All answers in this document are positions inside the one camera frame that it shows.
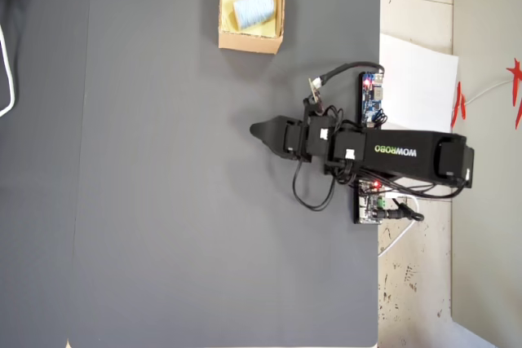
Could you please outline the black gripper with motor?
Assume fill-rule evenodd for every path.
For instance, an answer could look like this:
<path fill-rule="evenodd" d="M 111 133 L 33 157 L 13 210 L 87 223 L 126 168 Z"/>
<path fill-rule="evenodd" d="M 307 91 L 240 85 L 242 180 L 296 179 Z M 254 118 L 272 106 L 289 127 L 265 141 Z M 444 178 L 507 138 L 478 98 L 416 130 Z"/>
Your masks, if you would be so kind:
<path fill-rule="evenodd" d="M 274 155 L 286 160 L 310 163 L 312 156 L 306 150 L 308 123 L 290 117 L 277 116 L 268 121 L 261 121 L 250 126 L 250 134 L 254 137 L 272 137 L 285 127 L 283 147 L 273 139 L 259 138 L 259 141 Z"/>

